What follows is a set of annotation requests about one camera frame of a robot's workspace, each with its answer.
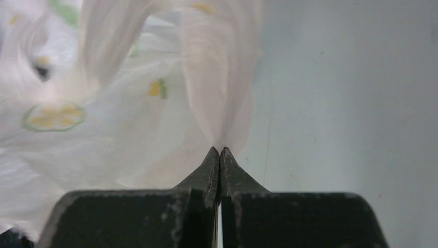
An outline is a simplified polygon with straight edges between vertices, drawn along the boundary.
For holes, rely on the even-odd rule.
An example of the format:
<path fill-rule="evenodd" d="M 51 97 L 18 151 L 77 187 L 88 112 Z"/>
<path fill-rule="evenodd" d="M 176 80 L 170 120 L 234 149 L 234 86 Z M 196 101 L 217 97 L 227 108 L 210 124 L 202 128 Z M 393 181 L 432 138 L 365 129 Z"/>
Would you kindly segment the white plastic bag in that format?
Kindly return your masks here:
<path fill-rule="evenodd" d="M 263 1 L 1 1 L 1 231 L 247 144 Z"/>

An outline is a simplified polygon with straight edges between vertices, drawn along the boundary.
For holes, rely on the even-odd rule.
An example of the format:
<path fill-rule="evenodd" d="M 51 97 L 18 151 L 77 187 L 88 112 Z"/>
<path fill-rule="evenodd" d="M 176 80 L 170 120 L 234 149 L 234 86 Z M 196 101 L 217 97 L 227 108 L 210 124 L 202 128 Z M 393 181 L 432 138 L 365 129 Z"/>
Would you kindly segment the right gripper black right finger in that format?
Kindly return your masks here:
<path fill-rule="evenodd" d="M 270 192 L 220 156 L 224 247 L 388 247 L 367 201 L 348 192 Z"/>

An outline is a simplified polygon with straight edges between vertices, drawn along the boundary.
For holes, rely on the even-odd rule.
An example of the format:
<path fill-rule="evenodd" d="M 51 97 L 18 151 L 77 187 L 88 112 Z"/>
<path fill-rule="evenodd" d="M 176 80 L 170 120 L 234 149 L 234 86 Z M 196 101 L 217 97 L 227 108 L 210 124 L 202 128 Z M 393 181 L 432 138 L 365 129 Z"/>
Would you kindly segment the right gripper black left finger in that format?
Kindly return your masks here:
<path fill-rule="evenodd" d="M 172 189 L 81 190 L 55 205 L 37 247 L 217 247 L 220 155 Z"/>

